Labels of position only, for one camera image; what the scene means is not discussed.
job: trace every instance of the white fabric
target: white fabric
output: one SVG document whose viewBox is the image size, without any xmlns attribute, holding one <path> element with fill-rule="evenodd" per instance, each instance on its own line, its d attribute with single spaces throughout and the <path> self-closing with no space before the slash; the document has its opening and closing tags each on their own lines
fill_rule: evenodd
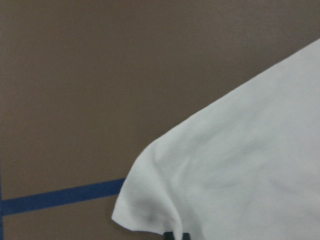
<svg viewBox="0 0 320 240">
<path fill-rule="evenodd" d="M 148 145 L 112 219 L 176 240 L 319 240 L 320 39 Z"/>
</svg>

